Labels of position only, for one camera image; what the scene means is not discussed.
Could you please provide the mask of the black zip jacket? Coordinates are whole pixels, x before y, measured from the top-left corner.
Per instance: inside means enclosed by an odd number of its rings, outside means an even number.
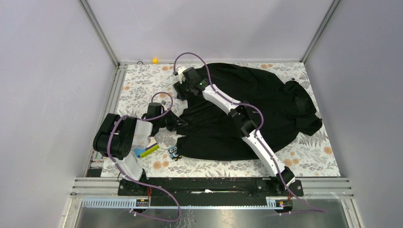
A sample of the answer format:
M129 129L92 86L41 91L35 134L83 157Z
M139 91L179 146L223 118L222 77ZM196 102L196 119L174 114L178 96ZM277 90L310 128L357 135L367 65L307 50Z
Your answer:
M282 82L275 74L233 64L212 63L192 69L196 85L212 82L215 88L242 103L239 114L227 114L196 94L187 83L176 88L188 107L180 118L186 122L177 133L179 155L202 160L254 160L256 153L243 141L246 130L258 127L269 147L277 152L299 133L314 135L322 120L307 91L294 80Z

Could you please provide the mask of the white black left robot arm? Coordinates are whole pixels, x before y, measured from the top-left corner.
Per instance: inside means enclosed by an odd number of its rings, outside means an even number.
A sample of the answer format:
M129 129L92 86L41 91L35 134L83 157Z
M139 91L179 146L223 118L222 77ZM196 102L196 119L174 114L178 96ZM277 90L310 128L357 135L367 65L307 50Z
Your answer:
M161 128L176 131L188 123L171 110L165 110L161 103L151 102L141 118L107 114L93 140L93 149L117 165L124 179L130 181L129 189L135 195L147 191L147 183L142 179L143 169L137 162L132 148L150 149L156 143L149 142Z

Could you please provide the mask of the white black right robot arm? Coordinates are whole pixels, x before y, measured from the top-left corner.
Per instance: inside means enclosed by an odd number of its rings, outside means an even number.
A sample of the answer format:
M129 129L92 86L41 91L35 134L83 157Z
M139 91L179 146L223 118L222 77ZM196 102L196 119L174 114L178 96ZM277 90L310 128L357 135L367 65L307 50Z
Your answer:
M206 68L208 78L202 80L193 67L185 69L178 67L173 75L178 77L180 84L186 84L189 92L202 97L219 107L234 122L241 135L241 139L255 152L269 176L273 179L273 191L280 196L291 190L296 181L293 172L280 159L264 140L260 133L264 117L262 112L249 103L242 103L220 90L212 82L209 69Z

